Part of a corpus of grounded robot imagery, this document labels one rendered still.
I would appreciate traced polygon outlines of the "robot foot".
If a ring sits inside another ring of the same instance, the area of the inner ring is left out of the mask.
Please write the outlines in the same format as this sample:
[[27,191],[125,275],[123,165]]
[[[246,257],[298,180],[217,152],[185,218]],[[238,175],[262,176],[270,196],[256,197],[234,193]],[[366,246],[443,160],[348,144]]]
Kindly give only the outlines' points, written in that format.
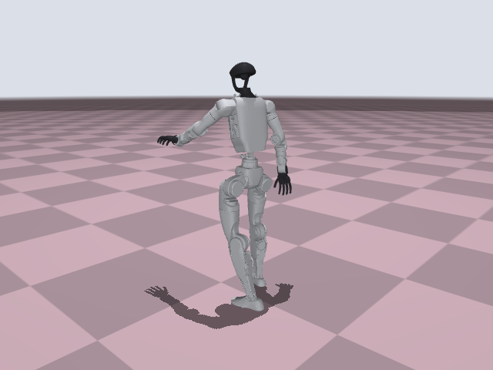
[[[254,275],[254,274],[253,274]],[[253,276],[253,283],[259,287],[264,287],[266,286],[266,281],[263,277],[260,277],[259,275],[259,278],[256,279],[254,276]]]
[[[247,296],[250,298],[249,295]],[[253,301],[248,301],[247,296],[234,297],[231,299],[231,303],[241,308],[250,308],[254,311],[262,311],[264,309],[264,304],[261,298],[256,298],[253,296],[254,300],[251,298]]]

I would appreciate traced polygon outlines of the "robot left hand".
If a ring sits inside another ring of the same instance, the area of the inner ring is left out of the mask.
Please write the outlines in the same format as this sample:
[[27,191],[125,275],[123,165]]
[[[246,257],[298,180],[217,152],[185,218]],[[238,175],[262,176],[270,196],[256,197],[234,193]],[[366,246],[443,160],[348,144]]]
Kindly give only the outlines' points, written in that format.
[[[172,141],[172,143],[177,143],[178,142],[178,137],[176,137],[177,135],[175,136],[160,136],[159,139],[157,140],[157,143],[159,142],[159,144],[161,144],[161,142],[163,141],[163,145],[164,143],[167,141],[166,145],[168,146],[168,143],[170,141]],[[175,145],[175,144],[174,144]]]

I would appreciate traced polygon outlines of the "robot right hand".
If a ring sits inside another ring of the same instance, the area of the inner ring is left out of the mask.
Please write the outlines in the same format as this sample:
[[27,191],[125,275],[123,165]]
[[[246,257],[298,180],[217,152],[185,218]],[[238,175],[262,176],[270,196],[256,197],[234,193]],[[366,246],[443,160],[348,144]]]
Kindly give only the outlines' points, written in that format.
[[276,179],[275,184],[273,186],[275,188],[277,186],[277,182],[279,181],[279,184],[280,185],[279,185],[279,193],[278,194],[280,194],[281,184],[283,184],[283,193],[282,193],[282,195],[284,195],[285,184],[286,184],[286,195],[288,194],[288,184],[289,184],[289,188],[290,188],[290,193],[291,193],[291,190],[292,190],[291,183],[290,183],[290,178],[287,175],[288,174],[287,165],[285,167],[285,170],[286,170],[286,173],[279,173],[278,172],[278,166],[277,166],[278,176],[277,176],[277,179]]

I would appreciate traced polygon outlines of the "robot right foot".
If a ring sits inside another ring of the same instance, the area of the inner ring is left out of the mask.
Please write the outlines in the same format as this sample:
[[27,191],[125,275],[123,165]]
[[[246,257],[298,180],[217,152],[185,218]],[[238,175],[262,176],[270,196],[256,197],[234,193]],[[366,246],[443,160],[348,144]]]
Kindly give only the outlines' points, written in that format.
[[[254,275],[254,274],[253,274]],[[256,279],[254,276],[253,276],[253,283],[259,287],[264,287],[266,286],[266,281],[263,277],[260,277],[259,275],[259,278]]]

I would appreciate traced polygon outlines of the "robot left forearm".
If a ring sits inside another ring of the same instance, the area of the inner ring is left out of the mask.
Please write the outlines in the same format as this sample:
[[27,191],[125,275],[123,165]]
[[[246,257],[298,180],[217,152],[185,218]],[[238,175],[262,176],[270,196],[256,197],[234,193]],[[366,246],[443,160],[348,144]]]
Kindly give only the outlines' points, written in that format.
[[190,128],[188,128],[184,133],[180,134],[178,137],[178,142],[174,143],[176,146],[183,146],[184,144],[189,143],[191,140],[194,140],[198,136],[192,131],[192,129],[199,123],[200,121],[194,123]]

